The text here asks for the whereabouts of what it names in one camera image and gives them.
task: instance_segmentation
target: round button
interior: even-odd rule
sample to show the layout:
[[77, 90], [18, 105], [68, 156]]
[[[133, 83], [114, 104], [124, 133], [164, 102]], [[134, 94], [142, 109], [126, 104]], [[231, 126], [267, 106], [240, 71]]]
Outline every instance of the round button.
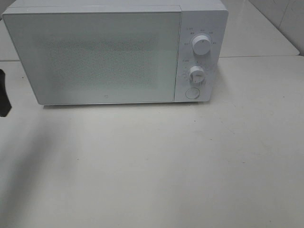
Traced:
[[205, 79], [205, 71], [200, 66], [191, 67], [189, 75], [192, 83], [200, 83]]
[[207, 54], [211, 49], [211, 38], [207, 35], [198, 35], [192, 41], [192, 48], [199, 56]]
[[190, 88], [186, 91], [186, 97], [189, 99], [198, 98], [200, 95], [200, 90], [197, 88]]

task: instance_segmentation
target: wall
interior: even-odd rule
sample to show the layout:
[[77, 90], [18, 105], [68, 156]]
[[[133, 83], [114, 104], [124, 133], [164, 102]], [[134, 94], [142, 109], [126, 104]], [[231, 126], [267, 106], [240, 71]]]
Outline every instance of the wall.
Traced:
[[304, 56], [304, 0], [250, 0]]
[[0, 19], [4, 10], [14, 2], [15, 0], [0, 0]]

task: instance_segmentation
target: white table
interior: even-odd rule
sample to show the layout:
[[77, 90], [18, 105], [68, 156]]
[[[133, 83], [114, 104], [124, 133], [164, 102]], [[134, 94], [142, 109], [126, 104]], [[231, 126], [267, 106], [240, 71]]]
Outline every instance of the white table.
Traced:
[[[223, 0], [229, 11], [221, 57], [294, 56], [299, 51], [248, 1]], [[18, 60], [0, 21], [0, 61]]]
[[63, 107], [0, 63], [2, 227], [302, 228], [303, 62], [221, 58], [209, 103]]

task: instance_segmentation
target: power level knob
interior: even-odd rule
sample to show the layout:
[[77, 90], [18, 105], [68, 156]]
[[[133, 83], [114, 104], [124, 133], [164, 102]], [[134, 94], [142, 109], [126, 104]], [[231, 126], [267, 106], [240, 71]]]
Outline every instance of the power level knob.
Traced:
[[207, 54], [211, 49], [211, 38], [208, 35], [198, 35], [192, 40], [192, 48], [199, 56]]
[[205, 71], [200, 66], [190, 68], [190, 81], [193, 83], [200, 83], [205, 79]]

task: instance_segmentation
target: microwave door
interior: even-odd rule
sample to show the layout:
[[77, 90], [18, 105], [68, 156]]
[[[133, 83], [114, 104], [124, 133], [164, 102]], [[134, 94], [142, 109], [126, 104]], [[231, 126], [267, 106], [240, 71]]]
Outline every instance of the microwave door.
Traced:
[[178, 6], [12, 10], [4, 20], [40, 104], [174, 101]]

